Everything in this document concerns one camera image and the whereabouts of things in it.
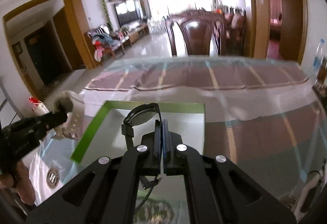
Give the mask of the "left hand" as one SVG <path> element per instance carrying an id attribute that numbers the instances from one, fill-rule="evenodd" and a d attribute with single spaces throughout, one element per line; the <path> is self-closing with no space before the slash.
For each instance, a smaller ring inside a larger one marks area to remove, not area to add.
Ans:
<path id="1" fill-rule="evenodd" d="M 1 175 L 1 189 L 14 187 L 22 202 L 32 206 L 36 201 L 35 191 L 29 178 L 29 171 L 21 160 L 16 164 L 16 175 L 11 174 Z"/>

